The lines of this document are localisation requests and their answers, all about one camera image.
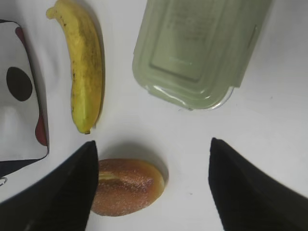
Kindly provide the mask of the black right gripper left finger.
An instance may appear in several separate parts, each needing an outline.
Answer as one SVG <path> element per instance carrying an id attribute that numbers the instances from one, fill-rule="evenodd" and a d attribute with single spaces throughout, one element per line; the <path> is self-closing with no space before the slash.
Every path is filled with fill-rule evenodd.
<path id="1" fill-rule="evenodd" d="M 54 171 L 0 205 L 2 231 L 83 231 L 98 184 L 96 143 L 84 143 Z"/>

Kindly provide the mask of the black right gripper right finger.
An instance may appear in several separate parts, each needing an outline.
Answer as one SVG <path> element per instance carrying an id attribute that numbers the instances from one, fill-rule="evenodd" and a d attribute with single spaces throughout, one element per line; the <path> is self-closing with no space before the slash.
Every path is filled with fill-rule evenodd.
<path id="1" fill-rule="evenodd" d="M 226 231 L 306 231 L 308 199 L 213 138 L 208 184 Z"/>

